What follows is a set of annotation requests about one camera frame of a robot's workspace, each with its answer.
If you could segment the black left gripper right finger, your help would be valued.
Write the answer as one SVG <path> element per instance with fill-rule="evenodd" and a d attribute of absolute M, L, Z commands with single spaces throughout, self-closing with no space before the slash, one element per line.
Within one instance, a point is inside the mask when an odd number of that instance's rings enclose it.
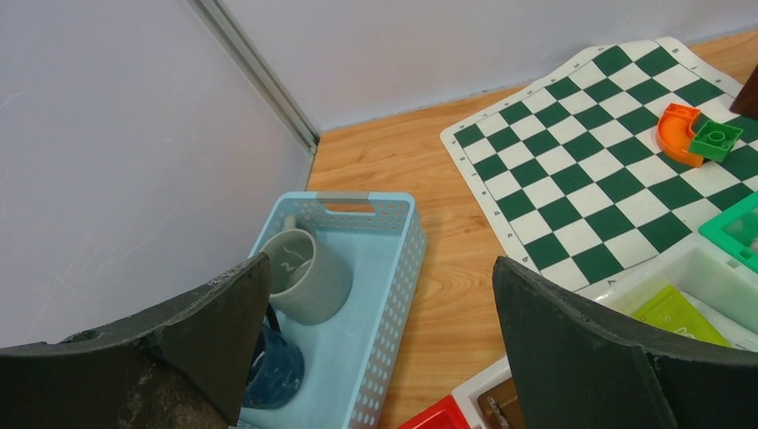
<path fill-rule="evenodd" d="M 757 356 L 565 290 L 510 257 L 493 295 L 529 428 L 754 428 Z"/>

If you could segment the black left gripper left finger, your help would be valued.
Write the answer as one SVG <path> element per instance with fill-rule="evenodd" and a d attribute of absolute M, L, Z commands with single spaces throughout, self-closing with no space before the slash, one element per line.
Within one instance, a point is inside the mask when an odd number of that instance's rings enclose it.
<path fill-rule="evenodd" d="M 259 253 L 110 324 L 2 349 L 2 427 L 236 425 L 270 287 Z"/>

